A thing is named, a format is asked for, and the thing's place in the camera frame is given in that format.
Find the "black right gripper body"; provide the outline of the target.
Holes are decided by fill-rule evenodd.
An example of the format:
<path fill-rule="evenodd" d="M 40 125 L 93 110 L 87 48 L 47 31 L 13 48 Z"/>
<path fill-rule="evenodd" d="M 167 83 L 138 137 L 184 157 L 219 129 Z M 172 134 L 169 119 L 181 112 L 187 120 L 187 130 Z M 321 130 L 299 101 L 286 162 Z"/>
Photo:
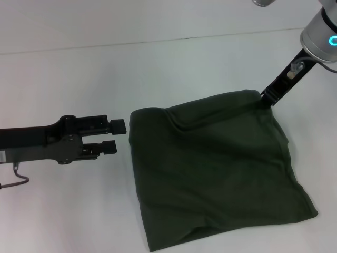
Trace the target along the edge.
<path fill-rule="evenodd" d="M 302 49 L 281 74 L 267 87 L 277 93 L 277 100 L 283 98 L 316 65 L 316 61 Z"/>

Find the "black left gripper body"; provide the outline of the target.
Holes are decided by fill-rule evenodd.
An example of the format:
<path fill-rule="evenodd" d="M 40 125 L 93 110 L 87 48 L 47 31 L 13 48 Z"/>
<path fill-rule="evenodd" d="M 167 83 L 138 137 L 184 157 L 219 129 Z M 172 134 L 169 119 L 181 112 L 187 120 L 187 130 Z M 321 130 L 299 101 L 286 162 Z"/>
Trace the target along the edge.
<path fill-rule="evenodd" d="M 75 116 L 66 115 L 48 126 L 0 129 L 0 164 L 38 160 L 71 163 L 83 148 L 75 122 Z"/>

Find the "dark green FREE T-shirt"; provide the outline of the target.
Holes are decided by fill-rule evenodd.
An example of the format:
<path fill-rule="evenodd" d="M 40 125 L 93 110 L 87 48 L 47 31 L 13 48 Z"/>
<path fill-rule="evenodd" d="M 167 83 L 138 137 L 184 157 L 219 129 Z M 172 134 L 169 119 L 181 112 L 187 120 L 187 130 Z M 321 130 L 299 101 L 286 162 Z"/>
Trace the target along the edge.
<path fill-rule="evenodd" d="M 150 251 L 318 215 L 289 141 L 256 90 L 130 116 L 129 143 Z"/>

